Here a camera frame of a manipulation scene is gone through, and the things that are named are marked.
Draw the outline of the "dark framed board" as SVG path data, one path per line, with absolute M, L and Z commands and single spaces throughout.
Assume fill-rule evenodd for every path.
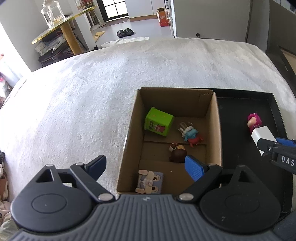
M 284 51 L 295 56 L 295 14 L 275 1 L 270 1 L 266 53 L 295 93 L 295 71 Z

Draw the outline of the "pink haired figurine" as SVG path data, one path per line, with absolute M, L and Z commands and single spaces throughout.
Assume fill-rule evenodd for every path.
M 247 120 L 247 126 L 250 133 L 252 133 L 255 128 L 260 128 L 262 126 L 262 120 L 257 113 L 251 113 Z

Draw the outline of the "black tray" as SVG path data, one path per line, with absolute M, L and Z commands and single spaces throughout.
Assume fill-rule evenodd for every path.
M 235 89 L 213 91 L 219 106 L 223 167 L 248 166 L 280 202 L 280 217 L 286 217 L 292 210 L 292 173 L 274 166 L 268 156 L 259 153 L 247 127 L 249 114 L 257 113 L 275 137 L 287 137 L 274 95 Z

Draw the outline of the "clear glass jar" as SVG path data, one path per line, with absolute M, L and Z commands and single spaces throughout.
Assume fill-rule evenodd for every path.
M 41 13 L 50 29 L 66 20 L 58 1 L 44 0 Z

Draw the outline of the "white charger plug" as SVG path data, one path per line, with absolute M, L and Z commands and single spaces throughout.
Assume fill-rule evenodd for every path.
M 265 153 L 259 148 L 258 141 L 260 139 L 277 142 L 276 138 L 273 136 L 273 134 L 267 126 L 255 128 L 251 133 L 251 137 L 254 143 L 256 144 L 261 156 L 265 155 Z

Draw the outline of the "grey bunny block toy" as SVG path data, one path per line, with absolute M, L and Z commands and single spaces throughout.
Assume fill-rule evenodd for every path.
M 161 194 L 164 175 L 161 172 L 138 170 L 138 182 L 135 189 L 139 194 Z

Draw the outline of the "orange cardboard box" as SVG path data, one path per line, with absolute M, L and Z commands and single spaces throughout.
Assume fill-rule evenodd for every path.
M 157 17 L 161 27 L 168 27 L 170 25 L 168 14 L 165 8 L 157 9 Z

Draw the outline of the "black slippers pair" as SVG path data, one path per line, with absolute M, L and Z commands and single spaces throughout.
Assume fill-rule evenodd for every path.
M 126 28 L 125 30 L 119 30 L 116 35 L 119 37 L 119 38 L 125 38 L 127 36 L 132 36 L 134 35 L 134 31 L 130 28 Z

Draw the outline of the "brown cardboard box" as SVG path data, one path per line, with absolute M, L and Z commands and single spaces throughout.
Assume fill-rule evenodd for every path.
M 151 108 L 174 116 L 167 136 L 144 129 L 144 120 Z M 181 122 L 192 123 L 203 141 L 190 147 L 177 129 Z M 116 190 L 135 192 L 140 169 L 163 173 L 163 194 L 178 195 L 192 185 L 184 164 L 169 160 L 171 143 L 183 145 L 189 155 L 205 164 L 222 165 L 219 110 L 212 90 L 141 88 L 137 91 Z

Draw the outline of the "green hexagonal box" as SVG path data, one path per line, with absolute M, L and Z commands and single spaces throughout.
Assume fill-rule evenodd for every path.
M 144 130 L 166 137 L 174 118 L 173 115 L 152 107 L 145 117 Z

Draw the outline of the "blue and red figurine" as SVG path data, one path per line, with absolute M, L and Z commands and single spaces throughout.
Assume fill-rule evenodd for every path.
M 181 132 L 184 141 L 188 142 L 192 148 L 203 142 L 199 131 L 194 128 L 192 123 L 181 122 L 178 126 L 178 130 Z

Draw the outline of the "white floor towel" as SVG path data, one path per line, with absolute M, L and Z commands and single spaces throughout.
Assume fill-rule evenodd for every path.
M 107 48 L 115 45 L 125 44 L 125 43 L 132 43 L 132 42 L 139 42 L 139 41 L 147 41 L 149 37 L 136 37 L 130 39 L 119 39 L 114 41 L 105 42 L 101 45 L 101 48 Z

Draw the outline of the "round gold-edged table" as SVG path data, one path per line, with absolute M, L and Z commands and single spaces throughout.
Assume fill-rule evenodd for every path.
M 75 18 L 84 15 L 92 10 L 94 10 L 97 7 L 97 5 L 89 7 L 87 9 L 84 9 L 83 11 L 77 13 L 77 14 L 73 14 L 68 16 L 64 21 L 60 22 L 58 25 L 56 25 L 53 28 L 50 29 L 46 29 L 44 32 L 42 32 L 38 37 L 36 37 L 31 43 L 36 44 L 37 42 L 39 42 L 40 40 L 42 40 L 44 37 L 46 37 L 47 35 L 49 35 L 50 33 L 54 32 L 56 29 L 60 28 L 71 51 L 73 52 L 74 55 L 80 55 L 83 53 L 83 50 L 81 49 L 75 35 L 74 32 L 69 24 L 70 21 L 74 20 Z

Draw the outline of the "brown haired figurine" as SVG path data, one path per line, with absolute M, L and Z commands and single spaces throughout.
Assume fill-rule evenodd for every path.
M 187 151 L 185 147 L 179 145 L 178 143 L 171 143 L 169 150 L 171 152 L 171 156 L 169 157 L 169 161 L 173 163 L 184 163 L 185 158 L 187 156 Z

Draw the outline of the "white bed blanket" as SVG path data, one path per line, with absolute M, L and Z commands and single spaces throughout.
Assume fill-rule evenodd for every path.
M 1 150 L 13 200 L 46 164 L 68 168 L 103 154 L 99 183 L 116 191 L 135 95 L 142 87 L 271 92 L 289 138 L 295 97 L 258 47 L 232 41 L 154 39 L 74 56 L 18 81 L 1 108 Z

